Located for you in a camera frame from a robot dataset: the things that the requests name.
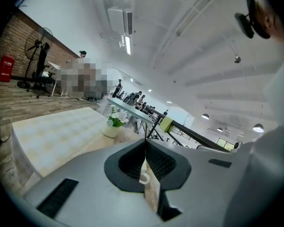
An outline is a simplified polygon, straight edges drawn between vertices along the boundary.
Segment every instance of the checkered tablecloth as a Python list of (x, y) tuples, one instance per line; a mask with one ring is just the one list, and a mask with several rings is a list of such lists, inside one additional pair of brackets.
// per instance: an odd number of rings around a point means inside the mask
[(106, 122), (107, 118), (86, 107), (13, 123), (11, 148), (19, 183), (24, 186), (33, 172), (45, 177), (97, 147), (139, 138), (124, 128), (121, 139), (107, 138), (101, 133)]

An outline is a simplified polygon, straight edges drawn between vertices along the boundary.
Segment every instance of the flower pot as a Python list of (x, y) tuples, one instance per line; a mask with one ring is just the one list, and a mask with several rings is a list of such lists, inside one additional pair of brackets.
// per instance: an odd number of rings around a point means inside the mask
[(105, 126), (101, 132), (109, 138), (115, 138), (119, 132), (119, 127)]

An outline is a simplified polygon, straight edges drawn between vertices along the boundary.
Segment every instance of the fan stand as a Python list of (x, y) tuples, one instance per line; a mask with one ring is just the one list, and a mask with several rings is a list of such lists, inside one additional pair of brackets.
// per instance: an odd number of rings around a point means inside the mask
[(26, 81), (26, 78), (27, 78), (27, 73), (28, 73), (29, 66), (32, 63), (33, 57), (34, 57), (37, 49), (38, 49), (38, 47), (35, 48), (34, 53), (32, 55), (32, 58), (29, 61), (29, 64), (28, 64), (28, 67), (27, 67), (27, 71), (26, 71), (25, 76), (24, 76), (24, 80), (17, 82), (17, 86), (20, 87), (20, 88), (24, 88), (24, 89), (30, 88), (30, 84)]

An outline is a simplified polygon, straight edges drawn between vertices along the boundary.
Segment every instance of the flower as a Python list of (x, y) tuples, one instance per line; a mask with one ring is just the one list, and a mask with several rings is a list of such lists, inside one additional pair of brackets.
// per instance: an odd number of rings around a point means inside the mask
[(127, 111), (124, 111), (123, 109), (121, 109), (120, 112), (119, 112), (118, 119), (120, 120), (121, 123), (128, 122)]
[(112, 113), (110, 115), (113, 119), (118, 119), (119, 118), (119, 113)]
[(106, 122), (106, 124), (107, 124), (108, 127), (112, 127), (113, 124), (114, 124), (114, 122), (113, 122), (112, 120), (108, 120), (108, 121)]

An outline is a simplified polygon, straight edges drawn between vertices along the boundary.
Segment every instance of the industrial floor fan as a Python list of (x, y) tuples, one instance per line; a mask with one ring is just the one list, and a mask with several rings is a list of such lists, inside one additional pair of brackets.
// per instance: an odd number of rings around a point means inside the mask
[(34, 30), (27, 38), (24, 50), (25, 55), (27, 56), (27, 58), (29, 58), (29, 64), (25, 73), (24, 80), (17, 83), (18, 87), (30, 87), (30, 84), (27, 82), (27, 73), (29, 71), (29, 67), (32, 61), (38, 60), (42, 46), (44, 46), (45, 43), (48, 43), (49, 46), (52, 47), (53, 34), (48, 28), (40, 28), (38, 30)]

